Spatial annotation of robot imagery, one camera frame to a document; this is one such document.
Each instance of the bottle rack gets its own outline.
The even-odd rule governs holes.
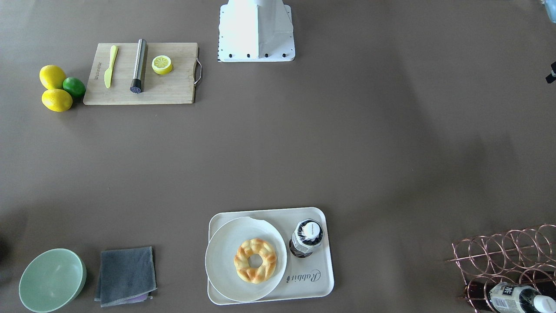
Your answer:
[[[486,301],[487,285],[499,282],[531,285],[556,299],[556,225],[512,229],[452,243],[455,263],[465,283],[461,299],[475,310],[494,311]]]

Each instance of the bottle cap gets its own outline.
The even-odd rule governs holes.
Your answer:
[[[556,312],[556,301],[551,297],[547,296],[536,296],[533,299],[533,305],[535,309],[540,313],[555,313]]]
[[[315,222],[309,222],[303,226],[303,235],[309,240],[313,240],[319,236],[320,226]]]

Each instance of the cloth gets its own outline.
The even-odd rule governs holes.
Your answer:
[[[101,307],[145,301],[156,290],[152,247],[101,252],[95,301]]]

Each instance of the butter knife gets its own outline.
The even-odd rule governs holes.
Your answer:
[[[110,83],[112,82],[112,71],[114,70],[114,62],[116,61],[116,55],[118,54],[118,46],[110,47],[110,65],[108,70],[105,72],[105,85],[106,88],[110,88]]]

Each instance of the lemon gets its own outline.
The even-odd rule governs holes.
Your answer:
[[[62,87],[74,98],[80,98],[85,94],[85,84],[75,77],[64,79]]]
[[[43,66],[38,74],[46,89],[61,89],[66,73],[56,65]]]
[[[64,112],[71,108],[73,99],[67,91],[49,89],[42,94],[42,104],[55,112]]]
[[[172,60],[167,56],[157,56],[152,59],[152,69],[157,74],[168,74],[172,71],[172,68]]]

